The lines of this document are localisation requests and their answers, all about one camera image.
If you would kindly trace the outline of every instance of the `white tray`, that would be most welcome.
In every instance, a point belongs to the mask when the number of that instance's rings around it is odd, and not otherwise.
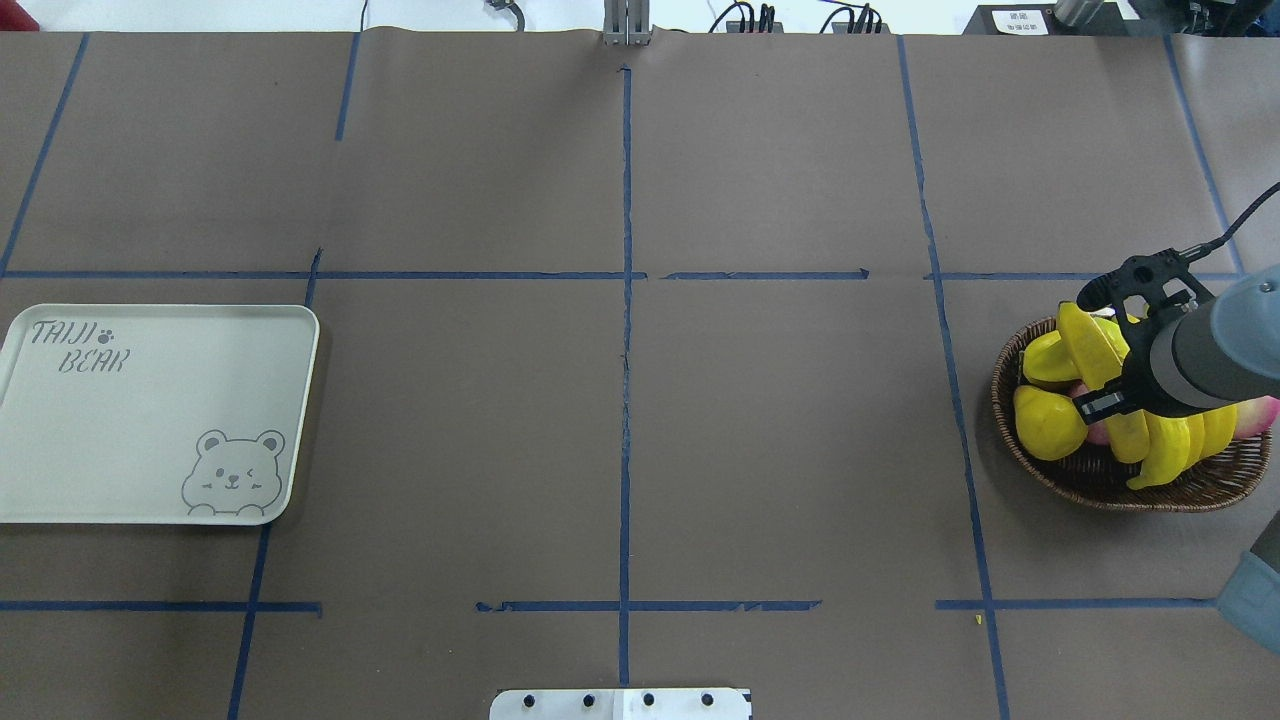
[[[36,305],[0,348],[0,523],[284,511],[320,324],[297,305]]]

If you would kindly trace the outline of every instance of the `white background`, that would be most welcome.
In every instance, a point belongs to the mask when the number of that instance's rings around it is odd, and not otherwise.
[[[353,31],[364,0],[18,0],[50,31]],[[995,4],[1000,0],[991,0]],[[603,0],[518,0],[531,31],[600,29]],[[1019,4],[1019,0],[1001,4]],[[820,0],[778,0],[777,19],[787,32],[817,32],[836,8]],[[896,33],[959,35],[974,0],[874,0]],[[650,20],[660,27],[707,32],[728,0],[652,0]],[[1137,15],[1120,0],[1126,18]],[[509,13],[484,0],[370,0],[369,26],[428,31],[503,31]]]

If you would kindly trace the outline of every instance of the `bear drawing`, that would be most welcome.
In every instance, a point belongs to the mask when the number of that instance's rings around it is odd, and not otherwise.
[[[196,466],[182,483],[187,514],[264,516],[284,488],[276,464],[282,452],[284,436],[276,430],[257,439],[228,439],[221,430],[200,436]]]

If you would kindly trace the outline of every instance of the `fruit basket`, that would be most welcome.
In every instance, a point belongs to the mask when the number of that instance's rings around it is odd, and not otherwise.
[[[1014,429],[1014,391],[1024,382],[1023,350],[1056,327],[1053,318],[1046,318],[1014,334],[1000,351],[991,379],[1000,437],[1018,462],[1044,487],[1089,507],[1138,512],[1207,512],[1234,505],[1258,487],[1271,456],[1271,430],[1231,441],[1226,450],[1201,460],[1176,480],[1140,491],[1125,486],[1125,480],[1138,475],[1140,465],[1119,462],[1107,447],[1085,443],[1057,461],[1032,457]]]

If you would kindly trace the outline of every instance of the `metal bracket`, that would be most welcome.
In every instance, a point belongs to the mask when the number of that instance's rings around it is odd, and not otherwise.
[[[604,0],[605,45],[649,45],[649,0]]]
[[[733,688],[507,691],[489,720],[750,720],[750,697]]]

